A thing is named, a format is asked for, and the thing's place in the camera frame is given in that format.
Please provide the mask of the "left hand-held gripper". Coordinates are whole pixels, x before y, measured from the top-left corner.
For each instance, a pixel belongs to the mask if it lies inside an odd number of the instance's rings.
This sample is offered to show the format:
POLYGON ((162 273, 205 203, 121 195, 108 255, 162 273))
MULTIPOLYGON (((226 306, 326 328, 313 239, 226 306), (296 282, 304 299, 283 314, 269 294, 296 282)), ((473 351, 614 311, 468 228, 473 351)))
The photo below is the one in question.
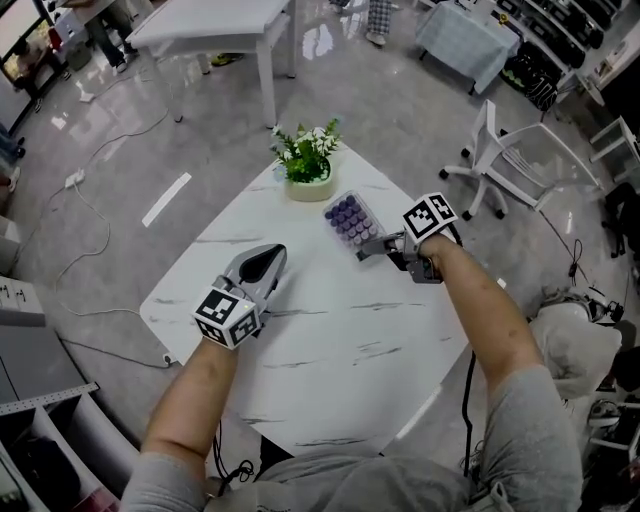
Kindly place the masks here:
POLYGON ((226 349, 258 337, 271 316, 268 299, 286 262, 283 244, 260 245, 236 255, 192 308, 202 336, 226 349))

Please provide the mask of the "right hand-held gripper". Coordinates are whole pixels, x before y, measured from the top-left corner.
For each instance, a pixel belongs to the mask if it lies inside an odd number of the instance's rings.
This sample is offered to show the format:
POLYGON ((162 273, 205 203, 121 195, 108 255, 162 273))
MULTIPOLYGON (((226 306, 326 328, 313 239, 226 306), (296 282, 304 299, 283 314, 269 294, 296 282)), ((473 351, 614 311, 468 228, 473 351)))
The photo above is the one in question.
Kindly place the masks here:
POLYGON ((371 239, 356 252, 362 262, 372 256, 385 255, 407 272, 414 283, 439 284, 442 278, 432 261, 420 253, 421 244, 435 234, 443 234, 456 244, 459 233, 454 225, 458 220, 449 202, 440 192, 422 196, 402 216, 403 230, 371 239))

